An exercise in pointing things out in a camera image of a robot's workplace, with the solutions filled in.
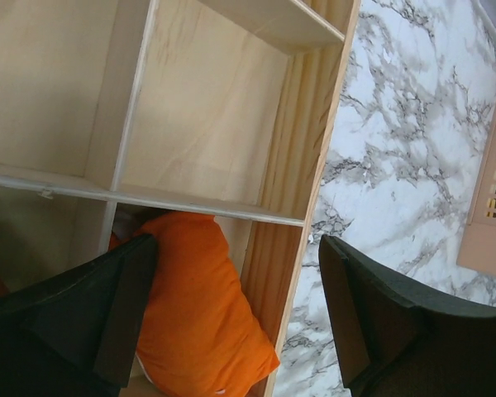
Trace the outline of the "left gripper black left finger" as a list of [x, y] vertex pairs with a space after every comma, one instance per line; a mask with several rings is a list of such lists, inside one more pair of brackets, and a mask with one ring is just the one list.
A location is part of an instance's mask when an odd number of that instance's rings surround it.
[[117, 396], [157, 263], [144, 234], [0, 297], [0, 396]]

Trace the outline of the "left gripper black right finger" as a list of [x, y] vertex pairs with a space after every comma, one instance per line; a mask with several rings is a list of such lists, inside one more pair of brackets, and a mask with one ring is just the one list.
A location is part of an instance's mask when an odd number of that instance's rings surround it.
[[433, 289], [325, 235], [319, 265], [354, 396], [496, 396], [496, 307]]

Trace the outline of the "bright orange underwear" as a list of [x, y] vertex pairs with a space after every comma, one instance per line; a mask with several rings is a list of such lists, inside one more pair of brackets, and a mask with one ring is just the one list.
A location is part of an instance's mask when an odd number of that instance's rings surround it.
[[279, 366], [241, 290], [213, 215], [167, 212], [114, 219], [110, 247], [150, 234], [155, 277], [136, 347], [148, 381], [168, 396], [246, 396]]

